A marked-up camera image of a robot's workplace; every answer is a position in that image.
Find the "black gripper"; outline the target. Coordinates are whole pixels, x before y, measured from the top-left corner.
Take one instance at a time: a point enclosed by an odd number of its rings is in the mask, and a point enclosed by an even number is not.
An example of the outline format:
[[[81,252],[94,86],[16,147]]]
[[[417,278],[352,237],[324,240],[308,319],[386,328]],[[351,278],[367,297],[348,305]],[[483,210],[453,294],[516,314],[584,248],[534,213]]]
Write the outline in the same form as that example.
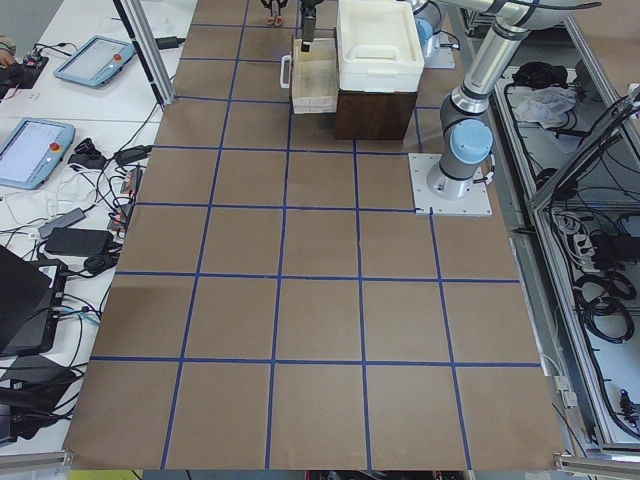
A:
[[[301,51],[309,52],[315,37],[317,6],[320,0],[301,0],[300,10],[301,16],[301,33],[302,43]]]
[[[286,6],[288,4],[288,0],[261,0],[261,4],[265,7],[265,15],[266,18],[271,18],[271,8],[278,6],[278,16],[283,16],[286,13]]]

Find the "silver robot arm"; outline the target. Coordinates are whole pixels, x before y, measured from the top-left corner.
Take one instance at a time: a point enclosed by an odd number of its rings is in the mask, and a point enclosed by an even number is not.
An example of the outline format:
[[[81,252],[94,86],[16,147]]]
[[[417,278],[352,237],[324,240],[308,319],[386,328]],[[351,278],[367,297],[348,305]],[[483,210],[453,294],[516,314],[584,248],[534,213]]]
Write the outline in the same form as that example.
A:
[[[521,42],[532,31],[564,21],[577,10],[597,8],[599,1],[454,1],[493,18],[489,33],[462,83],[445,97],[440,120],[445,150],[426,180],[431,192],[457,201],[467,196],[480,164],[489,157],[493,134],[486,125],[489,97]]]
[[[308,52],[315,39],[317,26],[317,7],[323,1],[300,1],[301,15],[301,50]],[[288,4],[287,0],[261,1],[262,6],[268,11],[266,24],[272,27],[280,27],[283,24],[282,9]],[[442,7],[436,1],[406,1],[411,7],[420,43],[425,45],[432,37],[437,36],[444,22]]]

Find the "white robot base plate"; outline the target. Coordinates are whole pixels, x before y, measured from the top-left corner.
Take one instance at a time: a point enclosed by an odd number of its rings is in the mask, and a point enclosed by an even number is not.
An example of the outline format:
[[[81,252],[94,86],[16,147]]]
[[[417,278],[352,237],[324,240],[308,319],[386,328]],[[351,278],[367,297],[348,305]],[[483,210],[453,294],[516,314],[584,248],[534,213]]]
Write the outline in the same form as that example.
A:
[[[452,180],[440,169],[441,154],[408,155],[417,215],[490,217],[492,208],[480,166],[467,180]]]

